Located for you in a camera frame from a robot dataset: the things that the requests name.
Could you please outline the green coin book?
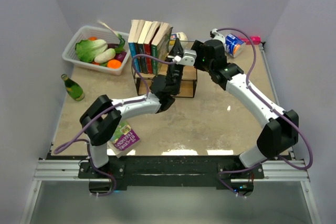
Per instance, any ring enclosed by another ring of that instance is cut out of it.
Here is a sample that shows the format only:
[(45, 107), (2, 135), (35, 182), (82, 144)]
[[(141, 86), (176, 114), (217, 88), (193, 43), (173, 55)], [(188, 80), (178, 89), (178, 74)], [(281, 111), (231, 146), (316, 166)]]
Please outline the green coin book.
[(173, 26), (169, 23), (162, 23), (158, 32), (152, 40), (152, 56), (156, 59), (163, 60), (169, 49), (170, 37)]

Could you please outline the red patterned book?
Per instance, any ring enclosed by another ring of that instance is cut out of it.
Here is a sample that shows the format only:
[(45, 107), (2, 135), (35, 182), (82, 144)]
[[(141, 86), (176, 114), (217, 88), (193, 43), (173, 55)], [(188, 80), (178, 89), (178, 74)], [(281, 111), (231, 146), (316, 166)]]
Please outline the red patterned book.
[[(152, 22), (150, 29), (146, 35), (145, 41), (144, 41), (144, 51), (146, 55), (152, 55), (152, 47), (151, 43), (152, 40), (154, 39), (156, 33), (158, 32), (158, 29), (161, 25), (161, 22), (154, 21)], [(146, 74), (152, 74), (152, 60), (150, 58), (146, 58)]]

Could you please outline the Little Women book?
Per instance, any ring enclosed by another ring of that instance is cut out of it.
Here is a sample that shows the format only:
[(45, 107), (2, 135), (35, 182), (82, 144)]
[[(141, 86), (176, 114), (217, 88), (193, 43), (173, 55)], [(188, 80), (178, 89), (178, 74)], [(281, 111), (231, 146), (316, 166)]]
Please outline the Little Women book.
[[(140, 37), (138, 39), (138, 53), (139, 54), (146, 54), (150, 55), (151, 54), (151, 49), (150, 49), (150, 43), (147, 42), (146, 37), (148, 34), (151, 34), (151, 27), (152, 27), (153, 22), (151, 21), (145, 21), (144, 25), (142, 27), (142, 31), (140, 33)], [(141, 73), (148, 74), (150, 70), (150, 63), (149, 59), (146, 57), (140, 57), (138, 59), (139, 63), (139, 68)]]

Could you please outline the dark Edward Tulane book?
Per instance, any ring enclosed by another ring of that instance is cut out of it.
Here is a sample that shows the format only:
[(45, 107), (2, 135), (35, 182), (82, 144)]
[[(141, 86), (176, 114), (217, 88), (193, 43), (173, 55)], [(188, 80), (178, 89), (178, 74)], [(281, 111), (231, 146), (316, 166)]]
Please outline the dark Edward Tulane book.
[[(144, 54), (144, 40), (148, 32), (148, 22), (146, 20), (139, 20), (139, 25), (135, 36), (135, 46), (137, 54)], [(138, 59), (140, 73), (146, 72), (146, 60), (144, 57), (139, 57)]]

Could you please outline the blue 26-storey treehouse book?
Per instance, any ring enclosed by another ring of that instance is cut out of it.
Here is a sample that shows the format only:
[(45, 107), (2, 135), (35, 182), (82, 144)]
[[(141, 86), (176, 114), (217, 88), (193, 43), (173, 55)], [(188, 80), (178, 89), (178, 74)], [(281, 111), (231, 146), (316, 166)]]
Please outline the blue 26-storey treehouse book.
[(138, 63), (138, 60), (135, 59), (135, 55), (137, 54), (136, 46), (135, 46), (135, 36), (137, 33), (138, 25), (139, 25), (138, 19), (131, 20), (131, 29), (130, 29), (129, 37), (128, 37), (128, 45), (129, 45), (131, 57), (133, 60), (134, 69), (139, 72), (140, 71), (139, 63)]

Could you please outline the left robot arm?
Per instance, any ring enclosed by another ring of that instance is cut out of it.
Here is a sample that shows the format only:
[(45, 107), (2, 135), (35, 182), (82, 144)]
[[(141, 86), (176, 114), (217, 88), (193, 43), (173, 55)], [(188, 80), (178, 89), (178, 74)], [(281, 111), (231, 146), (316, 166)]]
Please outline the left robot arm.
[(112, 139), (120, 122), (139, 115), (164, 112), (174, 103), (174, 97), (181, 88), (183, 53), (181, 42), (176, 39), (170, 51), (173, 58), (164, 61), (168, 65), (166, 75), (156, 75), (147, 94), (113, 100), (107, 95), (101, 95), (81, 116), (79, 122), (89, 139), (90, 171), (97, 178), (108, 174), (107, 142)]

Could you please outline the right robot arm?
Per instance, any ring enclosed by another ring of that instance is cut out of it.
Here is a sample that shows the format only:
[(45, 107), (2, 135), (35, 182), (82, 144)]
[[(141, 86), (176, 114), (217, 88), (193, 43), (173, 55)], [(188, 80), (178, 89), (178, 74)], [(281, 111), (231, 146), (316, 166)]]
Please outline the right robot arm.
[(252, 173), (254, 165), (298, 143), (298, 132), (294, 128), (299, 123), (298, 114), (294, 110), (285, 111), (247, 82), (243, 70), (227, 61), (221, 41), (197, 40), (191, 49), (196, 52), (194, 67), (208, 72), (211, 80), (238, 99), (262, 127), (256, 145), (239, 155), (239, 162), (234, 165), (237, 177), (246, 178)]

